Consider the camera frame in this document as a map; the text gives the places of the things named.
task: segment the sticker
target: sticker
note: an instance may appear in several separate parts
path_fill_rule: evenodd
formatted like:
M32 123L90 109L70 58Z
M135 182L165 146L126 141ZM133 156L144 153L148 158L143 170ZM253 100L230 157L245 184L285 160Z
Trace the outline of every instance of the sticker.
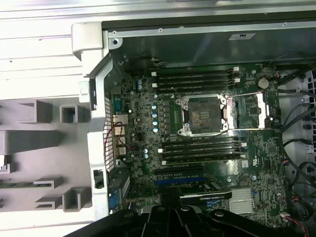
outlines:
M216 189L222 189L220 186L218 186L218 184L217 183L215 183L215 182L211 182L211 184L216 188Z
M256 33L248 34L233 34L228 40L249 40L255 36Z
M242 160L241 161L241 167L242 168L248 168L249 167L248 161L247 160Z
M207 184L204 184L204 187L206 187L206 189L211 189Z

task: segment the chip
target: chip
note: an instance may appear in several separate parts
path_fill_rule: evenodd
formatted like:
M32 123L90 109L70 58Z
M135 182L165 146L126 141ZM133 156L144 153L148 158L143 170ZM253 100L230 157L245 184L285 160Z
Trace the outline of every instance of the chip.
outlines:
M272 147L272 146L271 146L271 147L269 147L268 149L269 149L269 153L272 153L272 154L273 154L273 153L276 153L276 152L277 152L277 148L276 148L276 147Z

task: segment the white label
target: white label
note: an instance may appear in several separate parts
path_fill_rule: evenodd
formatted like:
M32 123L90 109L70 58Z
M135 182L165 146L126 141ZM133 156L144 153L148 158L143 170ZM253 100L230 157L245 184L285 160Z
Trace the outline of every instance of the white label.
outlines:
M255 36L256 33L250 34L233 34L228 40L249 40Z
M248 167L249 167L248 161L247 161L247 160L242 160L242 161L241 161L241 166L242 166L243 168L248 168Z

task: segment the ram slot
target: ram slot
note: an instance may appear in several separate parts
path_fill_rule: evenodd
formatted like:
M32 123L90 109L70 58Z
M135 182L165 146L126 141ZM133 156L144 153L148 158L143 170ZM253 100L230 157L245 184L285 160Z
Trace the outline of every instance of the ram slot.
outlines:
M230 155L225 157L203 157L203 158L184 158L184 159L168 159L162 160L162 165L179 165L179 164L192 164L192 163L205 163L214 162L219 160L240 159L240 155Z

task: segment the screw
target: screw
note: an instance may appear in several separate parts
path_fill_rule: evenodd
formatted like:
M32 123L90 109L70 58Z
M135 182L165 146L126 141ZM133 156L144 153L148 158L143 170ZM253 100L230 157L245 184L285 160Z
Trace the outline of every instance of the screw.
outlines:
M224 213L221 212L221 211L217 211L217 212L215 213L215 216L223 217L223 216L224 216Z
M181 211L189 211L190 207L189 206L182 206Z
M165 211L166 208L164 206L159 206L157 207L157 211Z
M132 217L134 215L133 212L128 212L124 215L124 217Z

